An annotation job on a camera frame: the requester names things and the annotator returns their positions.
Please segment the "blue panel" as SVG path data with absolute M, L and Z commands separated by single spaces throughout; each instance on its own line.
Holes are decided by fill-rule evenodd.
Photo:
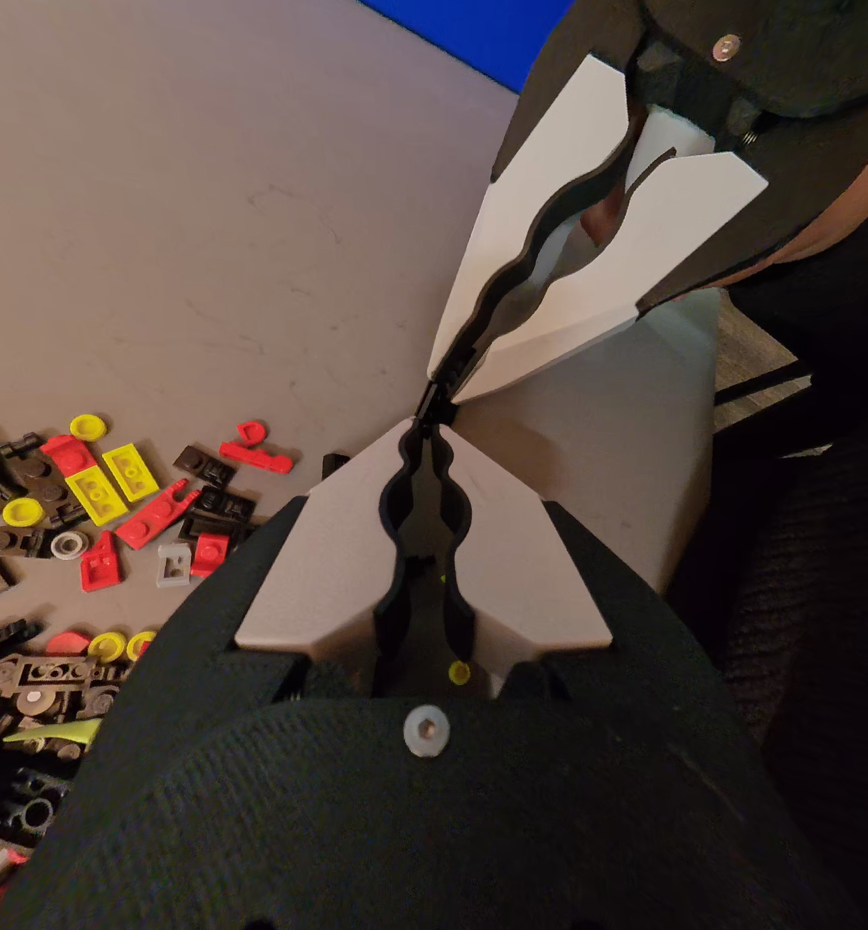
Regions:
M 520 93 L 572 1 L 364 1 L 364 6 Z

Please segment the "black lego assembly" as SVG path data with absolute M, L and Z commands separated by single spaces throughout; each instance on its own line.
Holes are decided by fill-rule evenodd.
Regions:
M 452 425 L 459 392 L 472 376 L 477 363 L 477 350 L 466 348 L 449 352 L 431 369 L 428 385 L 415 413 L 423 439 L 431 439 L 440 426 Z

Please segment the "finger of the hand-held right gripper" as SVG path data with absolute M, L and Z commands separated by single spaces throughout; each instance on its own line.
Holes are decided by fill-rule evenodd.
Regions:
M 452 396 L 463 404 L 510 386 L 632 325 L 640 300 L 768 186 L 732 152 L 652 107 L 613 238 L 585 267 L 552 282 L 534 313 L 496 338 Z
M 544 241 L 591 193 L 628 133 L 626 76 L 587 55 L 483 198 L 440 319 L 428 378 L 463 355 L 502 297 L 533 271 Z

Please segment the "pile of lego pieces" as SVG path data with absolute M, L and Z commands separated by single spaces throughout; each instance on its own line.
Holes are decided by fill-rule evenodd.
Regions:
M 91 433 L 0 446 L 0 508 L 31 513 L 0 528 L 0 555 L 70 556 L 85 593 L 122 582 L 119 543 L 138 551 L 213 488 L 159 486 L 133 445 L 103 459 Z M 0 575 L 0 588 L 5 584 Z M 230 646 L 239 590 L 197 592 L 154 629 L 69 631 L 27 653 L 38 622 L 0 626 L 0 928 L 241 928 L 242 829 L 229 827 L 231 727 L 264 709 L 290 658 Z M 202 840 L 229 827 L 231 855 L 206 861 Z

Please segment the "person's dark knit clothing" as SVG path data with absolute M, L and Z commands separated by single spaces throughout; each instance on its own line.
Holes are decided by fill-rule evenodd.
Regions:
M 868 218 L 729 292 L 810 382 L 715 436 L 667 601 L 868 928 Z

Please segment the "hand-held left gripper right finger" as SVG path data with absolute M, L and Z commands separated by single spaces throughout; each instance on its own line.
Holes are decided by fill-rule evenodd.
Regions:
M 521 663 L 613 645 L 543 498 L 449 427 L 430 443 L 451 533 L 444 632 L 454 656 L 485 674 L 489 696 Z

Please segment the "person's right hand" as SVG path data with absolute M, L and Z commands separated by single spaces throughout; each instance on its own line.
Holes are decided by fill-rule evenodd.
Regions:
M 813 258 L 847 239 L 868 219 L 868 163 L 852 184 L 812 223 L 784 246 L 760 261 L 723 278 L 699 285 L 698 290 L 727 288 L 780 266 Z

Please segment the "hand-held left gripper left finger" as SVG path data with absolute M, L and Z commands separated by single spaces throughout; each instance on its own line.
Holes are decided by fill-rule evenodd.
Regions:
M 239 647 L 332 663 L 362 693 L 409 625 L 401 529 L 424 428 L 405 419 L 316 485 L 235 634 Z

